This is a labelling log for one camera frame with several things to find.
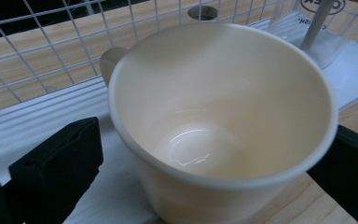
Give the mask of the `white wire shelf rack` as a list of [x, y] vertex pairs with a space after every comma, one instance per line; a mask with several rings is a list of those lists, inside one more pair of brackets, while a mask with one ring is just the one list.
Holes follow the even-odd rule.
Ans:
[[[145, 0], [114, 8], [112, 0], [62, 0], [41, 10], [27, 4], [32, 30], [0, 35], [0, 182], [8, 166], [66, 124], [97, 117], [104, 162], [65, 224], [163, 224], [145, 200], [130, 157], [107, 114], [98, 61], [162, 29], [204, 16], [257, 28], [276, 0]], [[58, 21], [60, 15], [65, 21]], [[40, 22], [52, 19], [51, 25]]]

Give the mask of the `cream cup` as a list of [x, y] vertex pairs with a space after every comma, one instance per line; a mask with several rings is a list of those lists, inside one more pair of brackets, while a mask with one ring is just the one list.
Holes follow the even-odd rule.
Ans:
[[337, 132], [337, 100], [321, 69], [255, 28], [176, 26], [107, 50], [100, 66], [113, 124], [168, 224], [247, 222]]

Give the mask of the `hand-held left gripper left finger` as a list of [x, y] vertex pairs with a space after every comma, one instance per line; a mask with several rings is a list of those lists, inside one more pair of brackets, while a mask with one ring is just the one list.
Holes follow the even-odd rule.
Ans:
[[62, 224], [102, 164], [97, 118], [60, 129], [8, 167], [15, 223]]

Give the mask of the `clear jar with white lid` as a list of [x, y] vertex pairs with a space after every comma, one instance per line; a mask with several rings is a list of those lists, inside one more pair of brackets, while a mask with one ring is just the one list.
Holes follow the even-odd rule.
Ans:
[[358, 30], [358, 0], [277, 0], [268, 31], [330, 65]]

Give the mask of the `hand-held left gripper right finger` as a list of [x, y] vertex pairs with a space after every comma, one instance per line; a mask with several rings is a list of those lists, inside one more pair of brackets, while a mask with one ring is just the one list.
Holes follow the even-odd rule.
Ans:
[[308, 174], [358, 222], [358, 133], [338, 126], [332, 146]]

